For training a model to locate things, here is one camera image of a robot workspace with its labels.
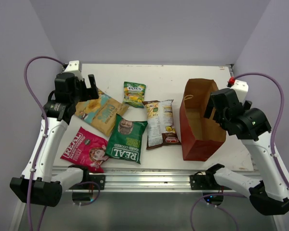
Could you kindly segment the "green REAL chips bag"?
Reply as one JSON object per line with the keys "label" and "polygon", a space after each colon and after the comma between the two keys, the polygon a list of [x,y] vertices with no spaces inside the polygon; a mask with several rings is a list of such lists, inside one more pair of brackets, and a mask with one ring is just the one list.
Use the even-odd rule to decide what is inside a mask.
{"label": "green REAL chips bag", "polygon": [[115,126],[105,154],[114,159],[141,163],[141,148],[147,121],[129,121],[116,114]]}

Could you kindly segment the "brown white chips bag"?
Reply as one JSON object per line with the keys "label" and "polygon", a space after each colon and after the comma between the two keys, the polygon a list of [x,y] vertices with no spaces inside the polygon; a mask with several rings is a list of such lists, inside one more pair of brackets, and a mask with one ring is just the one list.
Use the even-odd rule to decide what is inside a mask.
{"label": "brown white chips bag", "polygon": [[173,99],[143,102],[147,112],[148,132],[146,148],[148,150],[181,144],[174,126],[172,103]]}

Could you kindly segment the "green Fox's candy bag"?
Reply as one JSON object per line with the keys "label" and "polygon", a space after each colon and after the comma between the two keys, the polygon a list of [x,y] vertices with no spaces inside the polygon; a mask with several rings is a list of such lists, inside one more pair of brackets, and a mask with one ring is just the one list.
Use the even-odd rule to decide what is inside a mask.
{"label": "green Fox's candy bag", "polygon": [[135,108],[143,108],[145,90],[145,84],[125,81],[123,103],[131,105]]}

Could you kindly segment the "tan kettle chips bag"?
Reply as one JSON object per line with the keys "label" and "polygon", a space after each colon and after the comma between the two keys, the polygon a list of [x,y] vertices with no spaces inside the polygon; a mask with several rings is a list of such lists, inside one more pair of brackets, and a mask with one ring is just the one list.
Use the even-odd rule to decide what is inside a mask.
{"label": "tan kettle chips bag", "polygon": [[98,90],[98,95],[98,99],[79,102],[76,105],[75,116],[108,137],[115,126],[116,115],[123,116],[129,106],[101,90]]}

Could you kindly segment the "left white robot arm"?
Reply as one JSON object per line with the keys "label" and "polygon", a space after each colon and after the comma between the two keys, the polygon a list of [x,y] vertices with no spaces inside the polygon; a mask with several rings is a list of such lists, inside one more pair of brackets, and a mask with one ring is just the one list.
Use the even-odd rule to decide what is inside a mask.
{"label": "left white robot arm", "polygon": [[98,99],[94,75],[88,76],[90,88],[82,78],[63,72],[55,78],[55,89],[43,107],[40,133],[32,156],[21,173],[13,177],[10,188],[27,204],[55,207],[62,193],[74,185],[85,189],[91,178],[87,167],[71,165],[64,172],[52,176],[53,163],[60,141],[67,130],[79,102]]}

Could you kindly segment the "pink REAL chips bag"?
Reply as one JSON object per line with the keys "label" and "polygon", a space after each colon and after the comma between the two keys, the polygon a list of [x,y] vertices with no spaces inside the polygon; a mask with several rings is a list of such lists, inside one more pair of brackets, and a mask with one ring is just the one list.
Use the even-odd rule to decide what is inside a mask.
{"label": "pink REAL chips bag", "polygon": [[87,167],[92,173],[104,173],[102,163],[108,159],[105,154],[107,144],[104,138],[80,128],[60,158]]}

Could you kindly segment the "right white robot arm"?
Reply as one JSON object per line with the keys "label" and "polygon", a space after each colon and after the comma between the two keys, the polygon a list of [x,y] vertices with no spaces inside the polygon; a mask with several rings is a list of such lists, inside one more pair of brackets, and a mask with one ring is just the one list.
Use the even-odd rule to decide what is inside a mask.
{"label": "right white robot arm", "polygon": [[215,164],[205,172],[206,186],[225,186],[247,197],[262,215],[284,215],[289,212],[289,173],[273,143],[271,126],[263,111],[250,101],[241,103],[234,89],[210,94],[205,118],[213,116],[229,135],[235,135],[253,158],[261,180],[235,173]]}

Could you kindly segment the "red brown paper bag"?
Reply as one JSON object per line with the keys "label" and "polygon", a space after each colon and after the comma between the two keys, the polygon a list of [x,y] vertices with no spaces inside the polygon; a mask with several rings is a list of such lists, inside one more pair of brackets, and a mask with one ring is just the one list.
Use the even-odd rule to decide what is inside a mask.
{"label": "red brown paper bag", "polygon": [[205,110],[210,94],[218,90],[214,80],[189,79],[180,106],[180,134],[184,161],[207,161],[225,142],[226,131]]}

